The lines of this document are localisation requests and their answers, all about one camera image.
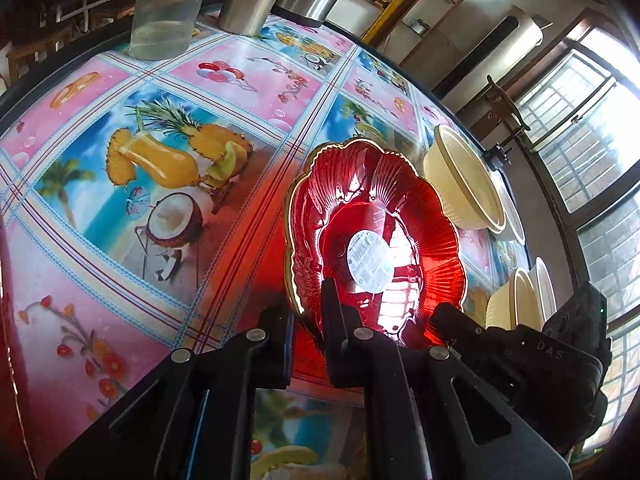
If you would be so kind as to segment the clear plastic water bottle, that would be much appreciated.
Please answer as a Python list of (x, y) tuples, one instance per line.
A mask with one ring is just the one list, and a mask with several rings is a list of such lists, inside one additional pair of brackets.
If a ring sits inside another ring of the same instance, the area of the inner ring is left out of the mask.
[(129, 52), (160, 61), (186, 52), (202, 0), (136, 0)]

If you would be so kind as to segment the dark wooden chair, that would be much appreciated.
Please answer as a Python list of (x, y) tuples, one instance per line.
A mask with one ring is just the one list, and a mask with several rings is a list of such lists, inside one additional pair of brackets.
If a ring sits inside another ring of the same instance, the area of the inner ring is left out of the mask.
[(480, 141), (484, 140), (500, 125), (505, 126), (506, 130), (509, 131), (509, 135), (503, 141), (498, 142), (492, 148), (488, 148), (483, 155), (488, 167), (491, 170), (498, 171), (510, 162), (510, 148), (506, 148), (506, 144), (529, 132), (530, 127), (526, 124), (523, 115), (510, 96), (495, 83), (490, 75), (487, 76), (487, 82), (488, 90), (485, 92), (485, 98), (490, 103), (490, 109), (479, 120), (474, 122), (471, 127), (471, 133), (477, 141)]

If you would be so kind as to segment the beige ribbed plastic bowl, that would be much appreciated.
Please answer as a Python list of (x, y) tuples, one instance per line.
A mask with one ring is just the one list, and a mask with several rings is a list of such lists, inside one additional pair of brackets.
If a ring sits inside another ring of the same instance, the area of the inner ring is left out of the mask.
[(525, 270), (515, 269), (506, 284), (490, 296), (485, 321), (486, 327), (504, 330), (515, 330), (518, 325), (538, 332), (542, 330), (542, 310), (532, 280)]

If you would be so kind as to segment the red scalloped plastic plate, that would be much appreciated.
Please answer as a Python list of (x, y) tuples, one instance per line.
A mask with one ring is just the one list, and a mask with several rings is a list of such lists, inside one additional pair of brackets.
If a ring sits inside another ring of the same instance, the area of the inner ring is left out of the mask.
[(466, 294), (459, 235), (403, 154), (363, 138), (317, 146), (288, 191), (284, 232), (288, 300), (316, 341), (330, 278), (364, 326), (408, 348), (442, 343), (433, 311)]

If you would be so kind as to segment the white paper bowl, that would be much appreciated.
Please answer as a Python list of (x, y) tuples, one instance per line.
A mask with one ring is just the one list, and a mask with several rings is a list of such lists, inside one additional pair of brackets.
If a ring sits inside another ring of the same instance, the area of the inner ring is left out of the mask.
[(518, 242), (518, 244), (524, 246), (526, 237), (521, 218), (518, 214), (514, 201), (506, 188), (503, 177), (499, 171), (493, 171), (491, 173), (491, 180), (494, 182), (496, 191), (503, 206), (504, 215), (506, 216), (506, 226), (503, 231), (497, 235), (497, 238), (498, 240), (514, 240), (514, 242)]
[(532, 281), (538, 306), (541, 310), (542, 322), (546, 322), (555, 314), (558, 307), (556, 306), (555, 293), (550, 274), (544, 260), (537, 257), (528, 275)]

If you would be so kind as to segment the white standing air conditioner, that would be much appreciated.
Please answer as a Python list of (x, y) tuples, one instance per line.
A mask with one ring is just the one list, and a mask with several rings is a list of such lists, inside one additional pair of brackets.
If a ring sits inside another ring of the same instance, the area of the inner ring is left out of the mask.
[(508, 14), (432, 90), (453, 112), (472, 101), (489, 82), (497, 82), (544, 40), (542, 29), (522, 9)]

